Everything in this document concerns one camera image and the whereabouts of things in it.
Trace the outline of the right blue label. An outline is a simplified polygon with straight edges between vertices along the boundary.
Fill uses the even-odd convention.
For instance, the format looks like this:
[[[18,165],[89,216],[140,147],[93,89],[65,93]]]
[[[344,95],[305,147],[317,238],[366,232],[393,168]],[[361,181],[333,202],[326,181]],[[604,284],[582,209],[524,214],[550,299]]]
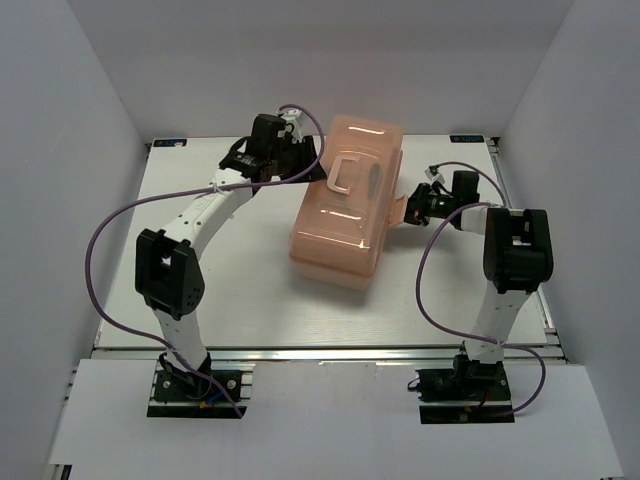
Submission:
[[[484,137],[482,135],[450,135],[449,139],[452,143],[483,143]]]

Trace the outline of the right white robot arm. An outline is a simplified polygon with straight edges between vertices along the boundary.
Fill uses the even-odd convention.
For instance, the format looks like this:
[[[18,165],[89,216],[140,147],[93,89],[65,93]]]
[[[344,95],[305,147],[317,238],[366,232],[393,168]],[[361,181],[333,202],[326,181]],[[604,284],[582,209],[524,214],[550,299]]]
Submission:
[[[458,231],[483,237],[482,267],[487,286],[471,332],[454,358],[451,379],[461,397],[477,397],[499,381],[503,373],[504,348],[515,320],[532,294],[553,273],[554,259],[548,214],[543,209],[511,209],[480,200],[479,170],[456,170],[446,189],[433,165],[428,181],[409,197],[404,221],[426,226],[433,218]]]

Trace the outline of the left blue label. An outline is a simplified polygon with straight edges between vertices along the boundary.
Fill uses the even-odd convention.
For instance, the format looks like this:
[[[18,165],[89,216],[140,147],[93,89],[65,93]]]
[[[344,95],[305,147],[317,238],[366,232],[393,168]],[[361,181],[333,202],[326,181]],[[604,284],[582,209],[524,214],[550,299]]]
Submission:
[[[187,144],[186,139],[155,139],[152,146],[154,148],[181,148]]]

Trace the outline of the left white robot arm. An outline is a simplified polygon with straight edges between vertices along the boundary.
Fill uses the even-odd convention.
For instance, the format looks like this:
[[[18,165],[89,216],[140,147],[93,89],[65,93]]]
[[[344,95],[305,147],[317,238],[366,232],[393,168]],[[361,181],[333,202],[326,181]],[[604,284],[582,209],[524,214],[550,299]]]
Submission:
[[[188,398],[205,396],[212,378],[196,315],[205,292],[200,258],[262,184],[325,178],[318,163],[324,146],[302,133],[306,116],[293,105],[275,115],[257,115],[250,135],[237,140],[219,162],[206,192],[163,228],[145,229],[137,237],[135,289],[169,344],[160,364]]]

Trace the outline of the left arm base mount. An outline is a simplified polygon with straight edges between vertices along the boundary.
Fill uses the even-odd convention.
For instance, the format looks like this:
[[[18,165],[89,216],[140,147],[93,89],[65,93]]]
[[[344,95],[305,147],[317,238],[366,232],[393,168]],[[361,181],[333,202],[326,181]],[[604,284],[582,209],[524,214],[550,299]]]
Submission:
[[[208,381],[197,381],[196,385],[190,385],[167,372],[157,361],[147,417],[239,420],[251,398],[253,367],[213,363],[211,374],[223,389]]]

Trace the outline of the blue label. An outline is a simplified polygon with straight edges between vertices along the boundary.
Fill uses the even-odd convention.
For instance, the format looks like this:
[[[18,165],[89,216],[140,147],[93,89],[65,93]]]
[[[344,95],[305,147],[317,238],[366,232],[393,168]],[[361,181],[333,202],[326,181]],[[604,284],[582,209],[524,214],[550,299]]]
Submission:
[[[449,139],[452,143],[483,143],[484,137],[482,135],[450,135]]]
[[[181,148],[187,144],[186,139],[155,139],[152,146],[154,148]]]

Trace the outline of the pink plastic toolbox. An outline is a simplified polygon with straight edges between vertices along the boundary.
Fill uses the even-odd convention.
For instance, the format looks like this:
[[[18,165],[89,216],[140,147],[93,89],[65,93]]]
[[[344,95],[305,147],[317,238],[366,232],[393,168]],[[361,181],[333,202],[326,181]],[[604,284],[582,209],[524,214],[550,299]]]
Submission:
[[[290,236],[289,258],[299,274],[366,290],[387,231],[404,221],[408,199],[396,195],[403,128],[338,115],[320,165],[327,178],[308,185]]]

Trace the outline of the aluminium front rail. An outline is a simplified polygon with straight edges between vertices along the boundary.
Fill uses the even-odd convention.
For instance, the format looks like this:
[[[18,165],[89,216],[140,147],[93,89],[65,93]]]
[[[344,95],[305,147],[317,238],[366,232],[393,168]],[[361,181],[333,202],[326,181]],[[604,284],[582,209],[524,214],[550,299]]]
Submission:
[[[565,355],[559,344],[529,347],[545,360],[564,361]],[[224,361],[439,361],[452,359],[459,347],[437,348],[318,348],[318,349],[210,349],[211,360]],[[149,360],[157,359],[158,349],[108,349],[98,348],[91,359],[103,360]],[[520,350],[511,350],[505,359],[531,359],[531,355]]]

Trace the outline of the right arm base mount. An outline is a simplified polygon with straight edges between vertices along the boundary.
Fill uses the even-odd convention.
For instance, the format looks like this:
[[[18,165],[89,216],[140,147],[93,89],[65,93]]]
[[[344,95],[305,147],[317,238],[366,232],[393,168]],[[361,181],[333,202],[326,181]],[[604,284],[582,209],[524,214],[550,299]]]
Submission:
[[[458,378],[453,368],[420,369],[407,383],[418,395],[423,425],[472,425],[514,423],[515,415],[507,376],[497,380]]]

